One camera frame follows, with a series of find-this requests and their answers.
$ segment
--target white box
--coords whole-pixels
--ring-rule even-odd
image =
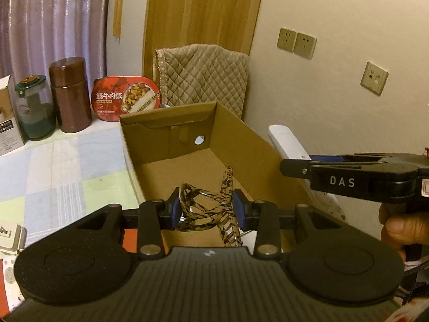
[[[9,96],[14,86],[11,75],[0,79],[0,156],[24,145]]]

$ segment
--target white logo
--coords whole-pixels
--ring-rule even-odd
[[[208,251],[205,251],[204,252],[204,255],[206,256],[206,257],[212,257],[213,255],[215,255],[216,254],[216,252],[215,251],[212,251],[211,249],[209,249]]]
[[[336,177],[334,177],[333,175],[331,176],[331,180],[330,180],[331,185],[336,185],[337,184],[337,179]],[[345,182],[344,182],[344,178],[341,178],[338,186],[346,186]],[[354,187],[354,178],[350,178],[348,181],[348,187],[349,188],[353,188]]]

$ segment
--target curtain fold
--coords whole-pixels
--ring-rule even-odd
[[[107,0],[0,0],[0,75],[15,81],[82,56],[89,87],[106,75]]]

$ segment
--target transparent bottle with green lid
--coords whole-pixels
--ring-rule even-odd
[[[56,115],[46,76],[34,75],[20,81],[16,107],[22,132],[30,140],[40,140],[55,131]]]

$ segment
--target ribbed black surface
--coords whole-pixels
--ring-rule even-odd
[[[216,254],[206,256],[209,249]],[[142,262],[106,298],[68,307],[27,300],[6,321],[380,322],[397,308],[392,301],[363,308],[322,303],[298,290],[278,263],[254,259],[246,248],[179,247]]]

